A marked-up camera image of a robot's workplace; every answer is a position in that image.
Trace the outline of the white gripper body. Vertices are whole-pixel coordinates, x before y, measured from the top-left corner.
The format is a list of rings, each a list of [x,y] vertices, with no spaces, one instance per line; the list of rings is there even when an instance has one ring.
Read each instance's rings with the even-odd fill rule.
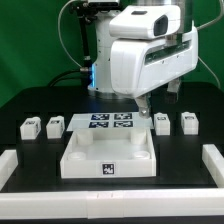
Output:
[[[173,40],[180,26],[177,5],[130,5],[111,20],[111,84],[117,94],[137,98],[196,68],[197,30]]]

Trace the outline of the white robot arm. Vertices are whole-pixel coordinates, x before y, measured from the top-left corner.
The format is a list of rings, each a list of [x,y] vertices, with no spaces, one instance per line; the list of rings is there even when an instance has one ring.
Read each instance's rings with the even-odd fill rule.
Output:
[[[98,56],[89,90],[133,99],[150,116],[150,92],[167,87],[176,101],[180,77],[198,61],[192,0],[88,0],[97,11]]]

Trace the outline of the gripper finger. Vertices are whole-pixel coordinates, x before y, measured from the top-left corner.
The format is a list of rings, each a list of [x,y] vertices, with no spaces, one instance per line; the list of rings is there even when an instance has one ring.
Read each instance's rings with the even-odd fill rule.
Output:
[[[135,99],[135,102],[139,109],[139,116],[142,118],[150,117],[150,96],[148,94],[144,94]]]
[[[170,104],[175,104],[178,101],[179,90],[181,87],[181,79],[177,78],[168,83],[166,100]]]

